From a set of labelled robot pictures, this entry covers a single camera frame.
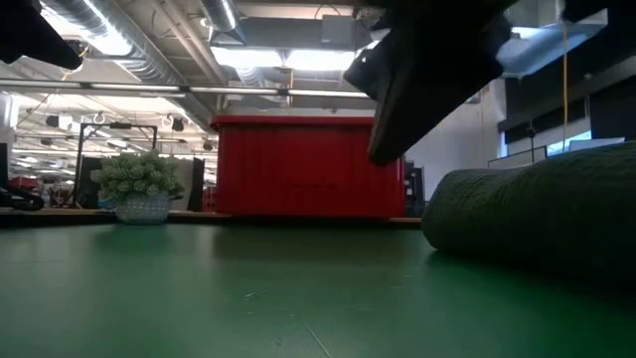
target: green floor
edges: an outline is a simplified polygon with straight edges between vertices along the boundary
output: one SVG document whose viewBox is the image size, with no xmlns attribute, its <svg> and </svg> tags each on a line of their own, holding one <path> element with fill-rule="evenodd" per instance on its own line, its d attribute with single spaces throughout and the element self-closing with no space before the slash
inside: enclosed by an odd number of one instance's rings
<svg viewBox="0 0 636 358">
<path fill-rule="evenodd" d="M 419 231 L 0 233 L 0 357 L 636 357 L 636 313 Z"/>
</svg>

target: green rolled mat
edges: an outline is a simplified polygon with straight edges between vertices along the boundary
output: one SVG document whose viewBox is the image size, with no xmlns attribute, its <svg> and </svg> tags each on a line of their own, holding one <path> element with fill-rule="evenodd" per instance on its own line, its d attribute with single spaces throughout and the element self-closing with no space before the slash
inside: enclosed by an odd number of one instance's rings
<svg viewBox="0 0 636 358">
<path fill-rule="evenodd" d="M 441 252 L 636 286 L 636 143 L 451 172 L 422 230 Z"/>
</svg>

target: red container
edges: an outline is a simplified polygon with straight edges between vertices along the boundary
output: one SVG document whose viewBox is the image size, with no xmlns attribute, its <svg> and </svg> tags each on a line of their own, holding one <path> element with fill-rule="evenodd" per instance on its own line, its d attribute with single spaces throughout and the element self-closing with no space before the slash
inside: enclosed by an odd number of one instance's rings
<svg viewBox="0 0 636 358">
<path fill-rule="evenodd" d="M 219 115 L 217 212 L 401 217 L 402 163 L 367 158 L 370 117 Z"/>
</svg>

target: wall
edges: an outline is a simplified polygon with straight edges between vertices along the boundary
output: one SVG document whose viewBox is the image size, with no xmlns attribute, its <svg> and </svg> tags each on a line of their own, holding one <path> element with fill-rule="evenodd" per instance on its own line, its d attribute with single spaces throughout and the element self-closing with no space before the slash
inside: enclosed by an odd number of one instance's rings
<svg viewBox="0 0 636 358">
<path fill-rule="evenodd" d="M 570 122 L 567 125 L 565 138 L 570 138 L 575 135 L 586 132 L 590 129 L 590 123 L 588 118 L 579 119 Z M 563 140 L 563 126 L 548 129 L 541 133 L 537 133 L 535 136 L 535 148 L 544 145 L 550 145 Z M 531 143 L 530 138 L 525 138 L 508 144 L 508 153 L 515 154 L 524 150 L 530 150 Z"/>
<path fill-rule="evenodd" d="M 406 153 L 406 159 L 423 167 L 426 200 L 448 172 L 486 168 L 502 155 L 497 123 L 506 113 L 505 92 L 503 80 L 492 81 L 482 89 L 479 104 L 460 105 Z"/>
</svg>

